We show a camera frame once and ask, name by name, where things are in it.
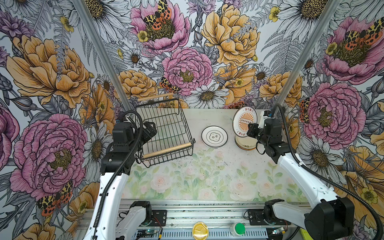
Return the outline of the cream plate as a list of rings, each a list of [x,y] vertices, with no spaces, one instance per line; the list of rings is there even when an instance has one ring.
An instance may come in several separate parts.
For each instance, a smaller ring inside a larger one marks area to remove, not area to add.
[[[241,138],[241,137],[235,136],[235,143],[242,150],[251,151],[256,148],[257,140],[251,137]]]

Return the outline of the brown patterned back plate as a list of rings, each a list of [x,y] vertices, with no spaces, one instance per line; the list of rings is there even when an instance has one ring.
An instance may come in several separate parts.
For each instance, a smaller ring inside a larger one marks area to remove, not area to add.
[[[258,121],[258,115],[254,108],[244,106],[238,109],[233,118],[233,131],[237,137],[247,137],[249,124],[255,124]]]

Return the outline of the black wire dish rack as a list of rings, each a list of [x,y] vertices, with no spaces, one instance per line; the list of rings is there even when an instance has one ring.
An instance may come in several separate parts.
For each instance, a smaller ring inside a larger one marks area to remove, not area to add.
[[[179,95],[173,93],[138,99],[136,111],[157,130],[137,153],[138,164],[149,168],[193,155],[196,141],[184,114],[185,106]]]

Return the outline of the large white back plate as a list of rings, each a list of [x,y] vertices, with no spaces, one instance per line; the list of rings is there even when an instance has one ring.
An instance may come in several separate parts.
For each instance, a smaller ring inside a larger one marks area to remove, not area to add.
[[[227,132],[218,126],[206,127],[201,134],[203,143],[212,149],[223,148],[228,142]]]

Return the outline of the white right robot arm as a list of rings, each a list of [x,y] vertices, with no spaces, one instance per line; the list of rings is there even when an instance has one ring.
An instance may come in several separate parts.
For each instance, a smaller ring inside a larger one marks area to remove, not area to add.
[[[257,139],[267,154],[294,180],[307,198],[311,209],[302,210],[284,200],[265,202],[264,221],[275,224],[290,222],[306,230],[314,240],[336,240],[353,233],[355,206],[341,198],[318,177],[307,171],[306,165],[289,143],[283,141],[282,126],[277,119],[267,118],[259,125],[250,123],[247,135]]]

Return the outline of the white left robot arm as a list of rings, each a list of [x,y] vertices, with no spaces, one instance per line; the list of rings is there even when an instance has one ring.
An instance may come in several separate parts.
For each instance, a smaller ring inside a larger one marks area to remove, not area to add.
[[[130,122],[118,123],[113,130],[114,141],[108,146],[101,162],[101,178],[95,210],[84,236],[85,240],[130,240],[140,226],[153,219],[149,201],[135,201],[118,220],[124,187],[135,154],[157,134],[156,125],[144,122],[137,127]]]

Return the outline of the green push button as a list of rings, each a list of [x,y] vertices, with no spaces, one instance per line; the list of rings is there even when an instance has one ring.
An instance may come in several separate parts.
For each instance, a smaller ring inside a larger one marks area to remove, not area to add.
[[[246,228],[242,223],[233,223],[230,226],[230,233],[234,237],[240,237],[246,233]]]

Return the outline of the small green circuit board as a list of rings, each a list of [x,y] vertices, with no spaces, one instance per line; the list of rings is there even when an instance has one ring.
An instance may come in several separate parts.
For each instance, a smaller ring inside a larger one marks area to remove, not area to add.
[[[158,231],[155,231],[153,229],[148,230],[138,230],[136,238],[152,238],[154,237]]]

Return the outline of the lime green sponge block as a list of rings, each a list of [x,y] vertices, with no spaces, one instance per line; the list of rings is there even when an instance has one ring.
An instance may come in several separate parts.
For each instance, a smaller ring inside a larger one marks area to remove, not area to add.
[[[300,229],[300,233],[302,235],[303,240],[313,240],[312,237],[309,235],[308,231]]]

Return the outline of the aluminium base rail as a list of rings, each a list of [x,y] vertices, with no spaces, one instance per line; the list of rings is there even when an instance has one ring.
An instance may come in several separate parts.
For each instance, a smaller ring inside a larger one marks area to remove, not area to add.
[[[162,224],[164,240],[193,240],[193,227],[203,222],[209,240],[302,240],[297,226],[289,221],[268,225],[263,220],[264,203],[198,200],[152,200],[154,216]],[[246,233],[234,237],[233,223],[242,223]]]

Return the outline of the aluminium right corner post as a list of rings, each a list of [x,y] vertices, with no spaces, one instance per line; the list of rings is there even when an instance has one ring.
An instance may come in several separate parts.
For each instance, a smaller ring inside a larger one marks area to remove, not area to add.
[[[331,20],[331,17],[334,15],[334,13],[337,10],[337,7],[339,6],[341,1],[339,0],[332,0],[328,1],[323,13],[320,15],[320,18],[318,22],[315,25],[313,33],[309,34],[307,43],[305,44],[303,50],[301,51],[297,62],[295,63],[288,80],[286,84],[283,86],[282,91],[279,93],[278,98],[275,100],[273,107],[271,108],[271,116],[273,117],[276,111],[276,108],[280,106],[285,99],[287,98],[288,94],[290,93],[290,90],[292,89],[293,85],[295,84],[297,78],[299,77],[299,74],[301,72],[302,67],[306,63],[306,60],[311,55],[312,50],[315,48],[316,43],[320,39],[321,35],[323,34],[325,28],[329,26],[329,22]]]

